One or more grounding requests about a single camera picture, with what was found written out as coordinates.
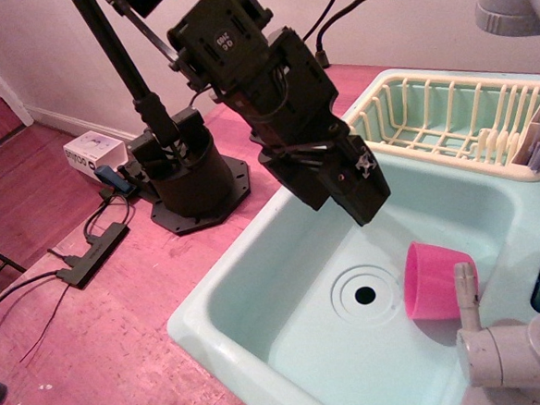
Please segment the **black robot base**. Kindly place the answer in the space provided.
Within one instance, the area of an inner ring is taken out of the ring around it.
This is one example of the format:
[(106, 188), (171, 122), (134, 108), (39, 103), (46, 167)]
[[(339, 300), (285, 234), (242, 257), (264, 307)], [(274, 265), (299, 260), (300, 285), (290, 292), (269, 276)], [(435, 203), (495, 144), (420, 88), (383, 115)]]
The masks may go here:
[(152, 203), (152, 221), (178, 236), (223, 223), (251, 192), (246, 162), (218, 152), (200, 112), (172, 116), (180, 138), (163, 148), (149, 131), (127, 146), (132, 160), (118, 168)]

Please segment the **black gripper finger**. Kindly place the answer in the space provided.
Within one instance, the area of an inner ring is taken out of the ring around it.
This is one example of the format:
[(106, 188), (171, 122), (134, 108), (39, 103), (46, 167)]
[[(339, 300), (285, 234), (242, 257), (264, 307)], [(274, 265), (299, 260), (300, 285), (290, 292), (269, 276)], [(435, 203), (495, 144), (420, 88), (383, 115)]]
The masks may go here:
[(260, 165), (314, 211), (319, 210), (330, 197), (323, 183), (309, 167), (267, 149), (262, 149), (258, 156)]
[(321, 181), (360, 226), (369, 224), (391, 194), (374, 153), (357, 135), (337, 140), (325, 155)]

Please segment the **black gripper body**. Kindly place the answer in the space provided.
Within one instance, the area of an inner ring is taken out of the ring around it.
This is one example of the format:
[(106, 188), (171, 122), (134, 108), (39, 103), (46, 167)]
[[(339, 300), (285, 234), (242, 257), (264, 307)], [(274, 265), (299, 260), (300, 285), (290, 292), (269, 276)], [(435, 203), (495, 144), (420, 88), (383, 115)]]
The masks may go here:
[(321, 180), (325, 155), (349, 135), (331, 107), (338, 92), (296, 32), (267, 41), (224, 31), (217, 37), (224, 103), (249, 123), (262, 149), (292, 158)]

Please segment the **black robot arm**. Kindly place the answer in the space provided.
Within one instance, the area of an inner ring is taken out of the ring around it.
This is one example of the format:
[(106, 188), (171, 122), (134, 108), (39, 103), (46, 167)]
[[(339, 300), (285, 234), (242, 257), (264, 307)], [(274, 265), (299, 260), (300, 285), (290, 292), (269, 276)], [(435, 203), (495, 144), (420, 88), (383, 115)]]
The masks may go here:
[[(257, 0), (199, 0), (159, 39), (144, 19), (163, 0), (105, 0), (181, 72), (196, 93), (211, 91), (249, 124), (260, 163), (317, 210), (333, 199), (366, 225), (389, 196), (380, 165), (332, 107), (337, 88), (298, 34), (270, 36)], [(96, 0), (71, 0), (133, 97), (145, 131), (130, 146), (153, 189), (153, 221), (178, 235), (225, 220), (249, 193), (246, 164), (219, 153), (200, 112), (167, 113)]]

